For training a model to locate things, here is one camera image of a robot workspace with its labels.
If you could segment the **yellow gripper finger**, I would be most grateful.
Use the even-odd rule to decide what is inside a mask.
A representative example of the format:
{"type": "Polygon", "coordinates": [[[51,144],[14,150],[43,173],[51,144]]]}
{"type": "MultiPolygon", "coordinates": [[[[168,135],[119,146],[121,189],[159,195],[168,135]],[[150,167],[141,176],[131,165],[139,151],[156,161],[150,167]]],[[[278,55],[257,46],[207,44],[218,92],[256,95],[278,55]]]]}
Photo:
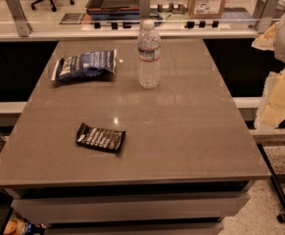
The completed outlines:
{"type": "Polygon", "coordinates": [[[285,69],[266,78],[257,110],[257,128],[276,128],[285,119],[285,69]]]}
{"type": "Polygon", "coordinates": [[[274,38],[278,25],[279,23],[274,23],[269,29],[265,31],[265,33],[257,37],[252,42],[252,47],[263,51],[273,51],[274,38]]]}

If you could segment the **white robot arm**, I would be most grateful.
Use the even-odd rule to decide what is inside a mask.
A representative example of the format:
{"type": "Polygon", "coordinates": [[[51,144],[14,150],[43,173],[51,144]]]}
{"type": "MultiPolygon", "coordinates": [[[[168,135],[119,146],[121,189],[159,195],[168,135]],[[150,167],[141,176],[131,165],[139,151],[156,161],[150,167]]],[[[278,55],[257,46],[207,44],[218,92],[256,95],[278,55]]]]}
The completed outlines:
{"type": "MultiPolygon", "coordinates": [[[[285,64],[285,14],[264,34],[256,38],[252,47],[274,52],[274,57],[285,64]]],[[[280,73],[271,71],[266,78],[261,102],[257,110],[255,128],[270,131],[285,119],[285,68],[280,73]]]]}

